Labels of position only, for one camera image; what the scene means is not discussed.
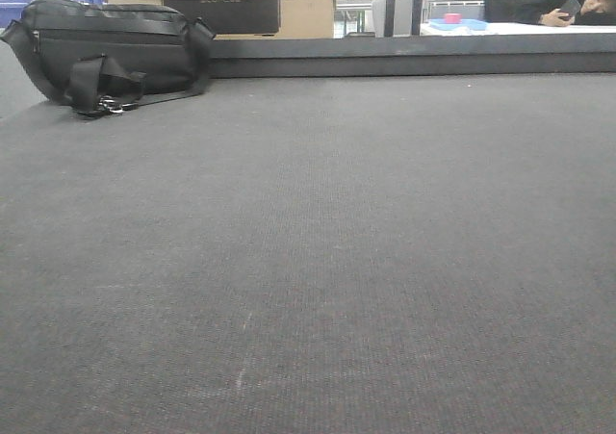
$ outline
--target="cardboard box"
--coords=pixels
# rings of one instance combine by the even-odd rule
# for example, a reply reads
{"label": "cardboard box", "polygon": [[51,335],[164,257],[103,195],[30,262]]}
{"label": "cardboard box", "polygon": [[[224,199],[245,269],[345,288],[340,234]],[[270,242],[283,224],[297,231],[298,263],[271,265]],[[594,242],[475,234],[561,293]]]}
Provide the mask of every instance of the cardboard box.
{"label": "cardboard box", "polygon": [[[163,0],[108,0],[111,4],[163,4]],[[280,0],[275,34],[221,34],[217,39],[305,39],[334,37],[334,0]]]}

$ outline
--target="blue container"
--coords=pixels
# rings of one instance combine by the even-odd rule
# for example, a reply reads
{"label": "blue container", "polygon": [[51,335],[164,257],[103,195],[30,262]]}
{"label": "blue container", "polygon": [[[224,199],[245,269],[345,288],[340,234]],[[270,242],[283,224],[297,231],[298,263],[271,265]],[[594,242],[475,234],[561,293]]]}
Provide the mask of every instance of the blue container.
{"label": "blue container", "polygon": [[[21,11],[32,0],[0,0],[0,28],[8,27],[11,20],[19,20]],[[89,4],[103,4],[103,0],[71,0]]]}
{"label": "blue container", "polygon": [[463,18],[460,23],[445,23],[444,18],[433,18],[429,20],[430,27],[437,30],[455,30],[460,27],[468,27],[471,30],[485,30],[488,28],[488,23],[483,20],[474,20],[472,18]]}

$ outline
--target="strap buckle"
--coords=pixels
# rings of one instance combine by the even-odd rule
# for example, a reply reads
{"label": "strap buckle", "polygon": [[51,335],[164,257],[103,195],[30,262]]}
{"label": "strap buckle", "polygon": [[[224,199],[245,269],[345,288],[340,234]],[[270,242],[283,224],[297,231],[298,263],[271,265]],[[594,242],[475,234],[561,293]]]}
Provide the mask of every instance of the strap buckle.
{"label": "strap buckle", "polygon": [[135,110],[138,106],[139,104],[136,102],[122,104],[121,102],[113,99],[110,95],[102,95],[100,99],[98,99],[98,108],[102,112],[112,115],[122,115],[124,112],[128,112],[129,110]]}

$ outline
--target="ledge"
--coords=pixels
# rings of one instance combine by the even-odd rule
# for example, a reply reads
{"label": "ledge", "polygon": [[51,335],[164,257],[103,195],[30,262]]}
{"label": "ledge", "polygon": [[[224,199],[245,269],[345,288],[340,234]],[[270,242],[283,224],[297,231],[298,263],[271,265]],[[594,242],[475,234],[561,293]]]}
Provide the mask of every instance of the ledge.
{"label": "ledge", "polygon": [[212,76],[612,72],[616,34],[215,40]]}

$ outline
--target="black pole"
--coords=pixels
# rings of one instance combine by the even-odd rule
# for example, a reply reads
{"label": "black pole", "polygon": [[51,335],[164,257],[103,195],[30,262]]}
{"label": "black pole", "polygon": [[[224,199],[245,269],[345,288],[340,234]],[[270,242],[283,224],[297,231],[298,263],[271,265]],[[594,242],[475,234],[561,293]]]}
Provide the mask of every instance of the black pole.
{"label": "black pole", "polygon": [[385,0],[385,28],[383,37],[390,38],[394,35],[394,16],[396,15],[396,0]]}
{"label": "black pole", "polygon": [[412,0],[413,12],[411,13],[411,35],[418,35],[422,25],[422,10],[424,0]]}

